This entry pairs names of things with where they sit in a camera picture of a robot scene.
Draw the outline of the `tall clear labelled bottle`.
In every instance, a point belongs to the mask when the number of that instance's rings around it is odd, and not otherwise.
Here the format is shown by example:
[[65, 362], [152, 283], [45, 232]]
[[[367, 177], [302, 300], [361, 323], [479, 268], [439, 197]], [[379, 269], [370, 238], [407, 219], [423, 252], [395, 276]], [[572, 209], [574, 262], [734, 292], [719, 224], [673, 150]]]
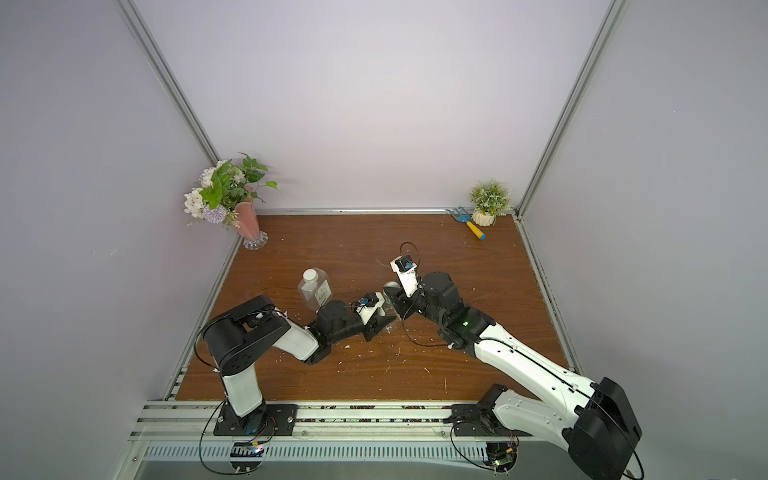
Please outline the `tall clear labelled bottle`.
[[390, 300], [385, 301], [383, 310], [384, 319], [382, 320], [382, 324], [384, 325], [385, 329], [388, 329], [392, 323], [397, 322], [400, 319], [400, 316]]

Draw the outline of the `square clear plastic bottle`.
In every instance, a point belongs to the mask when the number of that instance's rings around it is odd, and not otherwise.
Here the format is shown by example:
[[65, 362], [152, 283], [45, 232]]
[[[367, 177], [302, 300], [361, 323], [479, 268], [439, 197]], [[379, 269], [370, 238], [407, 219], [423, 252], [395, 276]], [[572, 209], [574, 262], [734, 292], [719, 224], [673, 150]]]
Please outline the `square clear plastic bottle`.
[[306, 306], [313, 312], [317, 312], [325, 306], [332, 298], [332, 289], [327, 273], [319, 268], [315, 268], [319, 273], [319, 278], [315, 282], [305, 282], [303, 278], [298, 285], [298, 291]]

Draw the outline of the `white bottle cap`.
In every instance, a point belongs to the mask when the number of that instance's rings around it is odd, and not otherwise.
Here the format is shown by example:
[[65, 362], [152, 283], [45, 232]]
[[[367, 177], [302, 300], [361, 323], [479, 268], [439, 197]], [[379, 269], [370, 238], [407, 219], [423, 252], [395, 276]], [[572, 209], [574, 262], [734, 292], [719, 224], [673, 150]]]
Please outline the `white bottle cap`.
[[319, 273], [315, 268], [309, 268], [303, 272], [302, 278], [305, 282], [315, 282], [319, 278]]

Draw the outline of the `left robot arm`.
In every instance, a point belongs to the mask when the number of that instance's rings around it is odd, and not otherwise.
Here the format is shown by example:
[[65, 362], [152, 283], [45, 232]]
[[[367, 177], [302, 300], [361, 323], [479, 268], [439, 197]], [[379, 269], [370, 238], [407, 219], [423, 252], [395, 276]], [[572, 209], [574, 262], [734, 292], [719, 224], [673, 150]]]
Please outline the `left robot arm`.
[[293, 322], [261, 295], [209, 321], [201, 336], [222, 381], [225, 404], [236, 418], [246, 420], [265, 408], [254, 364], [271, 348], [313, 365], [329, 355], [334, 344], [356, 335], [370, 341], [395, 319], [385, 311], [379, 292], [352, 305], [331, 300], [307, 326]]

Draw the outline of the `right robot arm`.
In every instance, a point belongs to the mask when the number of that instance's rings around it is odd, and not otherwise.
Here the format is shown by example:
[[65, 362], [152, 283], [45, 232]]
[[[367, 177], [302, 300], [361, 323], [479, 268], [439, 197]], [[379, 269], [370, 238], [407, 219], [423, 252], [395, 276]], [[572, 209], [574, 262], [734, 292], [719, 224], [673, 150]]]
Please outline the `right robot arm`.
[[643, 479], [637, 453], [642, 429], [624, 388], [605, 377], [593, 381], [549, 360], [516, 339], [490, 315], [466, 303], [451, 277], [433, 272], [406, 276], [384, 287], [398, 316], [420, 315], [436, 324], [441, 339], [501, 371], [527, 391], [493, 395], [492, 417], [564, 449], [590, 479]]

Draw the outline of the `blue yellow garden trowel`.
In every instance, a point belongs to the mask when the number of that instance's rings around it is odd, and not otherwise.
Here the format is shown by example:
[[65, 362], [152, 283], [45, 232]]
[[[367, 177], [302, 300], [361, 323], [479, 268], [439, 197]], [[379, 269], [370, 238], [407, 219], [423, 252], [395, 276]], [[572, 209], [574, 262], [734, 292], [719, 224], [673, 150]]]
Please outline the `blue yellow garden trowel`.
[[447, 208], [446, 212], [457, 222], [465, 224], [479, 240], [486, 239], [485, 233], [472, 222], [471, 215], [465, 208]]

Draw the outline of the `small potted green plant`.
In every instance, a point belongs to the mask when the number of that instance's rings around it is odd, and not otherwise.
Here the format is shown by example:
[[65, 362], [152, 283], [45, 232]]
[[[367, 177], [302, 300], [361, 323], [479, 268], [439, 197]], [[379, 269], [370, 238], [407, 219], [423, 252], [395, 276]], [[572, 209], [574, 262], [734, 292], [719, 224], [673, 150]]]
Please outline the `small potted green plant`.
[[469, 192], [474, 204], [471, 220], [478, 226], [491, 226], [511, 208], [510, 192], [499, 181], [490, 180], [473, 186]]

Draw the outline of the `pink vase with flowers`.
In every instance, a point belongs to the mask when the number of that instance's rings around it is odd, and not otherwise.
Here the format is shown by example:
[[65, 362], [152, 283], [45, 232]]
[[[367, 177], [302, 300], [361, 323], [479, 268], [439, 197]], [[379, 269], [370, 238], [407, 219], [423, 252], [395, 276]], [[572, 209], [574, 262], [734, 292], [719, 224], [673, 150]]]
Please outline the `pink vase with flowers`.
[[255, 204], [263, 202], [260, 189], [277, 190], [266, 180], [269, 168], [259, 159], [240, 153], [240, 159], [219, 160], [200, 174], [198, 182], [184, 194], [183, 212], [193, 222], [207, 222], [235, 231], [245, 249], [263, 248], [268, 234], [259, 225]]

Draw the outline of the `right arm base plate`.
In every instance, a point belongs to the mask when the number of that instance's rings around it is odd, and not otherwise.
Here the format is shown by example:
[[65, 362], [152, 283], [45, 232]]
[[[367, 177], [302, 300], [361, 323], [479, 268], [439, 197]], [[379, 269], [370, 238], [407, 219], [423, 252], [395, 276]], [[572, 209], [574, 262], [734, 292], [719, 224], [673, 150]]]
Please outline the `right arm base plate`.
[[478, 404], [454, 404], [451, 414], [443, 420], [454, 428], [459, 437], [530, 437], [528, 432], [504, 427], [492, 412]]

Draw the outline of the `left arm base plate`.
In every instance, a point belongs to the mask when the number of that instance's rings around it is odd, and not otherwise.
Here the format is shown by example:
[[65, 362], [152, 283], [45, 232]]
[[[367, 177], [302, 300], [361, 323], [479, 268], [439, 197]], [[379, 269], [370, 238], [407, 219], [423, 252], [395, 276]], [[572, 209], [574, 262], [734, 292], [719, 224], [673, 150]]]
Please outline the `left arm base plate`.
[[262, 404], [245, 417], [239, 417], [228, 400], [214, 417], [214, 436], [291, 436], [298, 406], [278, 403]]

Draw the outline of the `aluminium front rail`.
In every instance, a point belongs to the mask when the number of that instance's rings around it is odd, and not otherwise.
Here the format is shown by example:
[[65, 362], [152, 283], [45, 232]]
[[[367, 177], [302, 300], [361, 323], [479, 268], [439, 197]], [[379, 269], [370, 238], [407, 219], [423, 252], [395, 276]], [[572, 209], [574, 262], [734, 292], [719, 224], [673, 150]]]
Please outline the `aluminium front rail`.
[[[444, 401], [353, 401], [270, 402], [298, 406], [294, 430], [286, 439], [306, 440], [432, 440], [446, 439], [454, 428], [443, 422], [454, 404]], [[151, 440], [195, 440], [208, 438], [246, 439], [247, 436], [214, 436], [214, 417], [221, 409], [216, 401], [151, 401], [142, 409], [130, 438]], [[510, 430], [528, 432], [545, 440], [565, 428], [565, 420], [536, 400], [514, 396], [502, 404]], [[472, 437], [469, 438], [524, 438]]]

